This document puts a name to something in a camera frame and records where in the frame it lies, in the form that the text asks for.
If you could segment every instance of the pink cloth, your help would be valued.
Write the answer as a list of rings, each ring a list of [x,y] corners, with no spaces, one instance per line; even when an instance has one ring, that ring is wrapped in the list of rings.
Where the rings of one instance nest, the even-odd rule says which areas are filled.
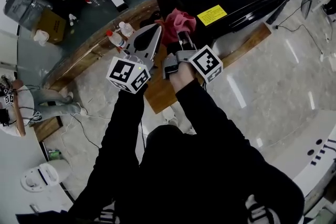
[[[164,33],[162,44],[168,45],[173,42],[178,42],[179,38],[177,37],[177,33],[179,32],[187,31],[189,35],[192,34],[196,29],[196,19],[187,12],[174,9],[173,12],[167,16],[163,25]]]

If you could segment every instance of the red bottle cap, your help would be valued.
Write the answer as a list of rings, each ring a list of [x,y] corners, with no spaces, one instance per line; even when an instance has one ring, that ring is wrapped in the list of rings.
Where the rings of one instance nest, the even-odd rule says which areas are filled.
[[[106,35],[108,35],[109,37],[112,37],[113,32],[112,32],[111,30],[107,30],[107,31],[106,31]]]

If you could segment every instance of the bottle cap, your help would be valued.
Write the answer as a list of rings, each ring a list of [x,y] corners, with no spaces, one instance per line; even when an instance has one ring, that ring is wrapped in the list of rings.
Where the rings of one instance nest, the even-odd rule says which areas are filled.
[[[111,30],[107,30],[106,31],[106,35],[109,36],[109,37],[112,37],[113,32]]]
[[[120,22],[120,23],[119,23],[119,27],[120,27],[120,28],[125,28],[125,26],[126,26],[126,24],[125,24],[124,22]]]

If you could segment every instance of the cardboard box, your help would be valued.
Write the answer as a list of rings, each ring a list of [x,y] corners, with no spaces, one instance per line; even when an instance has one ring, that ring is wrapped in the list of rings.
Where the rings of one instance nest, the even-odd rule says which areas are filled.
[[[46,8],[41,15],[36,30],[42,30],[49,34],[48,42],[56,44],[63,40],[66,20]]]

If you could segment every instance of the yellow warning label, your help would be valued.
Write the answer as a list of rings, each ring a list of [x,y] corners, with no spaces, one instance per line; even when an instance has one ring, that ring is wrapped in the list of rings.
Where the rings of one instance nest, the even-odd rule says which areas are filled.
[[[227,13],[222,9],[222,7],[217,5],[198,14],[198,18],[205,26],[208,26],[209,24],[212,24],[213,22],[219,20],[220,18],[223,18],[226,15]]]

